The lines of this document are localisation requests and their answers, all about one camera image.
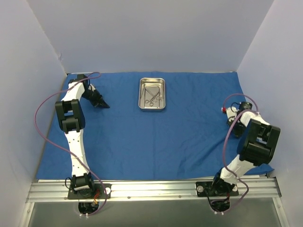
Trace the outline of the blue surgical cloth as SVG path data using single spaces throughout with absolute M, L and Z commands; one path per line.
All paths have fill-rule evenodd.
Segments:
M 142 111 L 142 78 L 165 80 L 166 107 Z M 91 83 L 110 108 L 81 99 L 83 143 L 90 169 L 102 180 L 177 180 L 215 175 L 237 154 L 222 105 L 242 101 L 238 74 L 124 72 L 94 74 Z

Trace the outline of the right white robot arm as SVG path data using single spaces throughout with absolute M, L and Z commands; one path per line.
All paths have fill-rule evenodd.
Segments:
M 238 179 L 249 170 L 269 164 L 274 156 L 281 129 L 266 122 L 257 111 L 252 111 L 250 102 L 240 102 L 239 107 L 222 108 L 230 127 L 223 144 L 226 151 L 230 135 L 239 138 L 237 155 L 228 165 L 219 170 L 210 189 L 215 195 L 230 193 Z

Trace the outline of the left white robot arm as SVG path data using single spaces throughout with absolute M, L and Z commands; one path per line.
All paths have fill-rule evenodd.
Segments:
M 71 190 L 84 198 L 91 198 L 96 191 L 92 173 L 86 161 L 83 144 L 86 126 L 83 110 L 80 105 L 82 98 L 90 101 L 95 108 L 109 108 L 100 92 L 89 81 L 89 77 L 78 74 L 68 83 L 68 91 L 55 103 L 56 115 L 60 129 L 68 141 L 71 152 Z

